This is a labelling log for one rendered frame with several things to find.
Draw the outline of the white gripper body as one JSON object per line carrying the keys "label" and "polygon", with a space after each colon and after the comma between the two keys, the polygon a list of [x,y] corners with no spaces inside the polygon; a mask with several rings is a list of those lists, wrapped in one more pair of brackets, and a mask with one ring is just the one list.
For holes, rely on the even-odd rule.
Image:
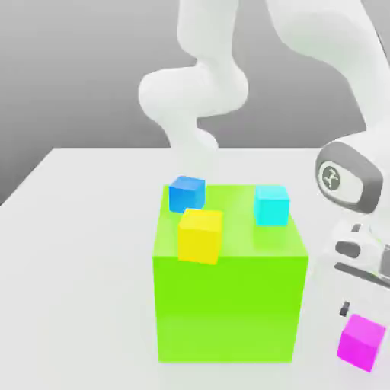
{"label": "white gripper body", "polygon": [[331,266],[331,293],[339,301],[390,302],[390,285],[341,261]]}

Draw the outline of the small magenta cube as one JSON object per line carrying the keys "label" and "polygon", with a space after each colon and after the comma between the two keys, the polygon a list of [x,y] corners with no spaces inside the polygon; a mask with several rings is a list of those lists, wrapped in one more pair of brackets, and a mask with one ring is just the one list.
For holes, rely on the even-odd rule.
{"label": "small magenta cube", "polygon": [[357,314],[351,315],[341,332],[337,357],[365,372],[371,372],[385,332],[385,326]]}

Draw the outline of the small cyan cube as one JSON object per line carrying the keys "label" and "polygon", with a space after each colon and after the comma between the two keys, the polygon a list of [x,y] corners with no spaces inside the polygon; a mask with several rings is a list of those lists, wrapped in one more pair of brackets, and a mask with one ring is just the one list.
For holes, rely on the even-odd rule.
{"label": "small cyan cube", "polygon": [[258,226],[287,226],[290,198],[282,185],[257,185],[254,193],[254,217]]}

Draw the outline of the small yellow cube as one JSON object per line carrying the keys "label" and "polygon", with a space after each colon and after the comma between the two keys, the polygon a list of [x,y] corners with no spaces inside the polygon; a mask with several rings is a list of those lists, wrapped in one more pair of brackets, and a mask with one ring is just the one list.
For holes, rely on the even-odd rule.
{"label": "small yellow cube", "polygon": [[186,209],[177,227],[180,261],[214,265],[222,247],[223,212]]}

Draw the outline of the small blue cube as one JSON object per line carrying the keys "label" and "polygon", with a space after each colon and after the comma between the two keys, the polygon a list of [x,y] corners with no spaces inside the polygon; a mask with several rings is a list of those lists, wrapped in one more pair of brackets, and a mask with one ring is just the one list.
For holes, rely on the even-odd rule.
{"label": "small blue cube", "polygon": [[168,186],[168,206],[173,213],[188,208],[202,209],[206,202],[206,181],[195,177],[178,176]]}

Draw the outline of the large green box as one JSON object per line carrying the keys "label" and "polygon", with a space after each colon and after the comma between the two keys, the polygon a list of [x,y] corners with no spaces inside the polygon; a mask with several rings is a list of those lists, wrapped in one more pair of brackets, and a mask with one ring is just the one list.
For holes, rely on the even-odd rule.
{"label": "large green box", "polygon": [[214,265],[180,261],[180,215],[161,195],[152,254],[158,358],[163,363],[293,359],[308,252],[293,220],[254,221],[252,185],[209,185],[205,207],[223,214]]}

